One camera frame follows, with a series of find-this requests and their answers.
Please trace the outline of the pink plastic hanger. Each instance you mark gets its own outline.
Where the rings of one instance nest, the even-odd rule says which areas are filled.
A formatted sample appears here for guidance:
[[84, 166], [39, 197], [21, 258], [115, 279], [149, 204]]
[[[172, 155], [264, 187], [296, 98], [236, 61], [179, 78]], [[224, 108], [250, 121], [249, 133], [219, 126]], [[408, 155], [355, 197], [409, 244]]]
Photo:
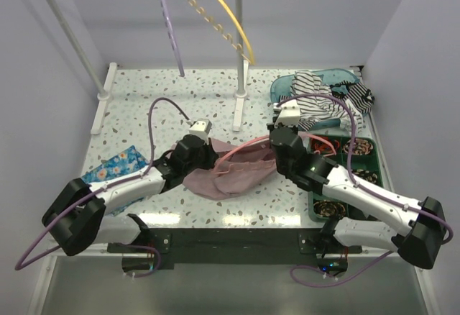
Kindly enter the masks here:
[[[325, 137], [320, 137], [319, 135], [311, 134], [309, 132], [300, 132], [299, 136], [302, 140], [309, 139], [325, 145], [328, 148], [328, 152], [324, 153], [325, 157], [335, 156], [338, 154], [338, 147]], [[222, 155], [216, 161], [212, 172], [214, 174], [228, 173], [230, 171], [231, 163], [255, 163], [263, 160], [263, 158], [268, 154], [269, 147], [268, 135], [246, 141]]]

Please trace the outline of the pink tank top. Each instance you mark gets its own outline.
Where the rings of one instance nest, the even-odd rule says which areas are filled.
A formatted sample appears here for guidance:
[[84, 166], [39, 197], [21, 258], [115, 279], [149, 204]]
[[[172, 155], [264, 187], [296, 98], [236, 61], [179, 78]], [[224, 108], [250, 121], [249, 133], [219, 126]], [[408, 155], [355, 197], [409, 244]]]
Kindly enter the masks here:
[[[236, 147], [227, 142], [211, 139], [218, 158]], [[269, 148], [263, 160], [255, 163], [231, 163], [230, 171], [214, 174], [211, 170], [194, 170], [185, 177], [183, 185], [197, 196], [220, 201], [240, 196], [276, 172], [275, 154]]]

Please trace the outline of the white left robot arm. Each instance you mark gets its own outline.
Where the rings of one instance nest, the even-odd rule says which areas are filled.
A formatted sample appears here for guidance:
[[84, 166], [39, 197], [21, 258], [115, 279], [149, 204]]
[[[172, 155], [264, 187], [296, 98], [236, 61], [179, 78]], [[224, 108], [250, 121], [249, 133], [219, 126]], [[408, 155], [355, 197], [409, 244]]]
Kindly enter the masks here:
[[194, 170], [210, 170], [218, 155], [210, 138], [184, 136], [172, 150], [137, 172], [111, 181], [70, 181], [42, 217], [42, 223], [66, 255], [96, 243], [103, 218], [138, 198], [166, 193]]

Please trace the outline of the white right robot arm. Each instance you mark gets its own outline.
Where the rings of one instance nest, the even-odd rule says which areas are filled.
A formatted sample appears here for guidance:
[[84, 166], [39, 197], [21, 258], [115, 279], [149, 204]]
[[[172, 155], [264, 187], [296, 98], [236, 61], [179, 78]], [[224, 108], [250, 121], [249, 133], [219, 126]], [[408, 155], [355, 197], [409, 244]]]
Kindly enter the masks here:
[[356, 177], [332, 159], [309, 152], [294, 127], [269, 124], [268, 130], [280, 175], [304, 191], [342, 201], [375, 218], [329, 220], [320, 235], [324, 250], [374, 247], [396, 252], [415, 267], [433, 268], [441, 246], [451, 238], [440, 201], [408, 198]]

